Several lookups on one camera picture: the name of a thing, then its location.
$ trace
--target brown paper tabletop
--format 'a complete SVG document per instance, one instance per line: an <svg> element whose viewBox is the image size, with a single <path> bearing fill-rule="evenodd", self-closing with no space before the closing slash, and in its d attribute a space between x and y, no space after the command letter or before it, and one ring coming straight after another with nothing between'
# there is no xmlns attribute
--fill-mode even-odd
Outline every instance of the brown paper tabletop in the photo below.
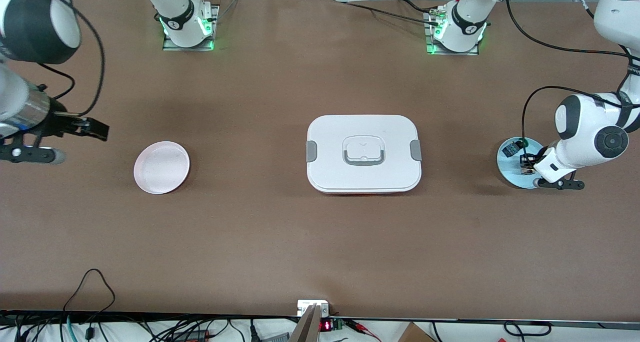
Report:
<svg viewBox="0 0 640 342"><path fill-rule="evenodd" d="M531 91L611 91L624 58L534 44L502 3L478 57L428 55L420 24L329 0L240 0L206 53L161 51L148 0L75 4L106 48L89 117L110 125L109 141L48 138L64 164L0 163L0 308L59 309L97 267L114 311L290 315L297 299L319 298L343 316L640 320L636 135L622 157L578 171L579 192L514 189L496 169ZM544 41L617 51L578 3L513 7ZM82 39L59 67L78 80L61 99L75 111L98 78L84 26ZM12 66L52 95L67 86L35 64ZM532 101L528 136L557 139L565 96ZM306 131L325 114L409 117L422 181L393 196L314 190ZM162 140L182 144L192 166L182 187L153 196L133 164ZM92 276L72 308L109 298Z"/></svg>

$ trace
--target container lid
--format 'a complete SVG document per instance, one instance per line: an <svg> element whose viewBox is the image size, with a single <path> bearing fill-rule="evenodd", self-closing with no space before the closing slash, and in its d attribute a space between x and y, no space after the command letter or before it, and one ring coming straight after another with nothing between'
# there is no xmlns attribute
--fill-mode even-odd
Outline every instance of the container lid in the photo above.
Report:
<svg viewBox="0 0 640 342"><path fill-rule="evenodd" d="M329 194L411 190L421 160L416 126L400 115L325 115L306 135L306 175Z"/></svg>

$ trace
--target red digital display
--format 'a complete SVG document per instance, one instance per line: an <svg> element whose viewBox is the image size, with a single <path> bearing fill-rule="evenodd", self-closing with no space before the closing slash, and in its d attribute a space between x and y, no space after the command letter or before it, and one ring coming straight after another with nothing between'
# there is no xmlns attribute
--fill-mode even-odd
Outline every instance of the red digital display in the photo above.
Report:
<svg viewBox="0 0 640 342"><path fill-rule="evenodd" d="M322 320L320 322L320 332L331 332L333 330L331 319Z"/></svg>

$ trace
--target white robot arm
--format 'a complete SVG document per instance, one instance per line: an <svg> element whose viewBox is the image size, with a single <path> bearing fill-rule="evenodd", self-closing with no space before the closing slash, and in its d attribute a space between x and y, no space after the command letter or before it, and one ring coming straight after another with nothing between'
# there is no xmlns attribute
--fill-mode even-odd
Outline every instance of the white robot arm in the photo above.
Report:
<svg viewBox="0 0 640 342"><path fill-rule="evenodd" d="M71 0L0 0L0 160L56 164L62 151L40 147L41 139L64 133L107 140L109 126L79 114L68 114L45 85L36 86L11 71L7 58L61 64L80 46ZM26 146L25 134L35 135Z"/></svg>
<svg viewBox="0 0 640 342"><path fill-rule="evenodd" d="M203 0L151 0L164 32L183 48L201 43L213 33L211 3Z"/></svg>
<svg viewBox="0 0 640 342"><path fill-rule="evenodd" d="M596 29L633 56L640 51L638 21L640 0L599 0ZM640 109L634 108L640 103L639 65L631 61L616 94L596 94L599 99L576 94L558 106L555 127L560 140L542 149L534 164L546 182L555 183L576 169L611 161L626 151L628 133L640 128Z"/></svg>
<svg viewBox="0 0 640 342"><path fill-rule="evenodd" d="M487 27L487 17L498 0L449 1L446 17L433 37L455 52L471 50Z"/></svg>

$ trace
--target metal mounting plate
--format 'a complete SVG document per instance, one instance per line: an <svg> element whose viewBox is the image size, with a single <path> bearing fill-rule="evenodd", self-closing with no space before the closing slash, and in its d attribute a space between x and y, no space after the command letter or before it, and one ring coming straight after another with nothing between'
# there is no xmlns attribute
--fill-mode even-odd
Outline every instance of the metal mounting plate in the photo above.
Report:
<svg viewBox="0 0 640 342"><path fill-rule="evenodd" d="M425 21L436 21L437 23L441 23L440 20L441 17L433 17L430 13L428 12L424 12L422 14L422 18ZM424 24L424 34L425 37L427 39L427 53L429 53L430 55L467 55L467 56L474 56L474 55L479 55L480 54L480 50L478 49L478 44L476 43L475 46L473 47L473 49L466 51L466 52L455 52L455 51L451 51L449 49L447 49L446 47L442 46L441 42L439 42L438 40L434 39L434 33L435 30L438 28L438 26L432 26L429 25L427 23Z"/></svg>
<svg viewBox="0 0 640 342"><path fill-rule="evenodd" d="M297 300L297 316L302 317L307 308L313 304L320 305L323 319L329 317L329 303L325 300Z"/></svg>
<svg viewBox="0 0 640 342"><path fill-rule="evenodd" d="M196 46L192 46L192 47L180 47L177 46L176 44L174 44L173 41L171 41L171 39L166 35L166 33L164 34L164 40L162 41L162 50L164 51L211 51L213 50L214 46L215 46L215 39L216 39L216 29L217 29L217 25L218 25L218 12L220 11L220 6L219 5L211 5L211 3L209 1L204 1L206 9L205 9L205 15L203 16L203 19L208 19L208 18L212 18L213 21L211 22L203 22L203 26L204 28L206 28L207 30L211 30L211 35L205 37L204 40L202 40L201 43L197 44Z"/></svg>

